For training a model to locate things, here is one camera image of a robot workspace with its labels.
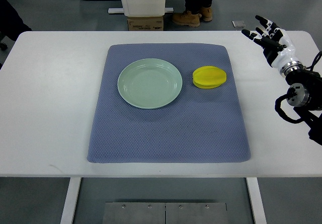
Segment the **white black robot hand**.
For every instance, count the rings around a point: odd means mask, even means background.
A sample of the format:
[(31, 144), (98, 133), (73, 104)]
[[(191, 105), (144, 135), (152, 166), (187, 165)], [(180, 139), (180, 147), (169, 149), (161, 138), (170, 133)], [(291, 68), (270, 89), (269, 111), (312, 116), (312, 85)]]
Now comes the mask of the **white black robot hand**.
[(303, 69), (303, 64), (296, 57), (295, 46), (286, 31), (276, 23), (259, 15), (255, 18), (264, 27), (255, 31), (243, 29), (241, 32), (263, 49), (263, 55), (270, 67), (276, 68), (280, 75), (287, 74), (296, 69)]

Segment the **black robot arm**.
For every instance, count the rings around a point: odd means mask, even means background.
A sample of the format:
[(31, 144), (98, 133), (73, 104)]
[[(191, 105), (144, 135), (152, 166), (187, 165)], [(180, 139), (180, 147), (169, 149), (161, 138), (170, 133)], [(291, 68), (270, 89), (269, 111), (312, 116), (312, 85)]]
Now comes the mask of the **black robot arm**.
[[(298, 61), (292, 61), (283, 66), (281, 75), (289, 85), (287, 93), (275, 101), (275, 111), (287, 122), (298, 124), (305, 122), (310, 131), (308, 136), (311, 140), (321, 144), (321, 116), (317, 117), (312, 111), (321, 110), (321, 76), (313, 69), (321, 59), (321, 52), (314, 58), (312, 65), (303, 66)], [(292, 119), (282, 110), (281, 103), (286, 100), (293, 106), (299, 119)]]

